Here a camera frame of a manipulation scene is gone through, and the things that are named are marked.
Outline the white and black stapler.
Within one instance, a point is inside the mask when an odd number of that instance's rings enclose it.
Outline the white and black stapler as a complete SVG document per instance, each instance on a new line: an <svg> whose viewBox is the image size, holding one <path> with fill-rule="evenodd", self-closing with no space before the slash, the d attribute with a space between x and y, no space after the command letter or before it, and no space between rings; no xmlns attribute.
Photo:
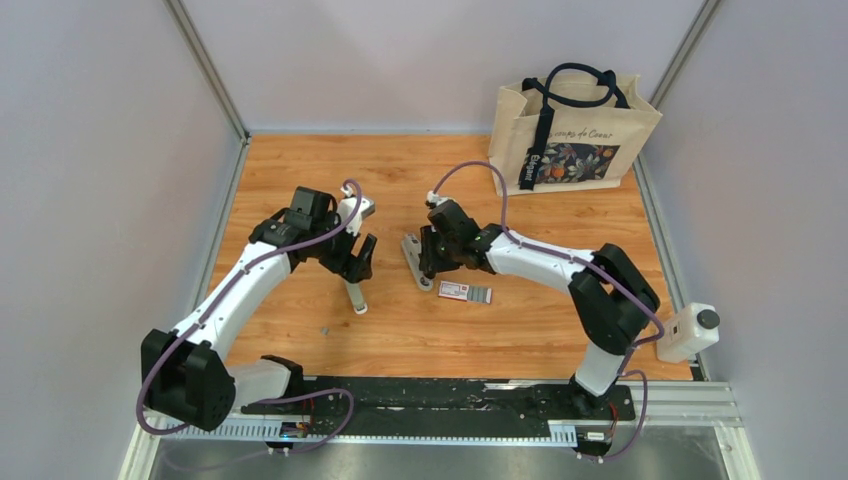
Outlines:
<svg viewBox="0 0 848 480"><path fill-rule="evenodd" d="M422 291L431 291L433 282L427 278L420 269L421 242L416 235L407 233L401 241L401 249L407 261L416 286Z"/></svg>

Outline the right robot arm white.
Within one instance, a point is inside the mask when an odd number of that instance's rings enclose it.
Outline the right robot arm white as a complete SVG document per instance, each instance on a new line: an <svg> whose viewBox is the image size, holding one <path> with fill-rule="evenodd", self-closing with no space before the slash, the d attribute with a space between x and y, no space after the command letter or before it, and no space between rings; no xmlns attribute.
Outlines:
<svg viewBox="0 0 848 480"><path fill-rule="evenodd" d="M420 274L460 268L511 275L571 297L589 344L573 374L572 409L598 417L611 401L609 390L638 336L661 305L655 290L618 246L570 249L536 242L499 224L479 226L449 197L426 201L428 225L420 234Z"/></svg>

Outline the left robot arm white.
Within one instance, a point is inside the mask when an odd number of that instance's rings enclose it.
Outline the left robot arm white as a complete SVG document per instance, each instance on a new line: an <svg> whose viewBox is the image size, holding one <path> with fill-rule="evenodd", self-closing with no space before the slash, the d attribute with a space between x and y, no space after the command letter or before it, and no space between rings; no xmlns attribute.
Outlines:
<svg viewBox="0 0 848 480"><path fill-rule="evenodd" d="M310 259L343 280L355 313L367 311L360 284L372 277L377 239L360 230L376 204L353 179L341 191L337 199L298 187L289 206L253 229L205 300L170 330L146 335L135 404L144 431L169 435L189 426L212 431L232 410L254 403L269 403L284 415L302 408L306 389L293 379L292 362L266 355L251 365L227 367L225 360L266 297Z"/></svg>

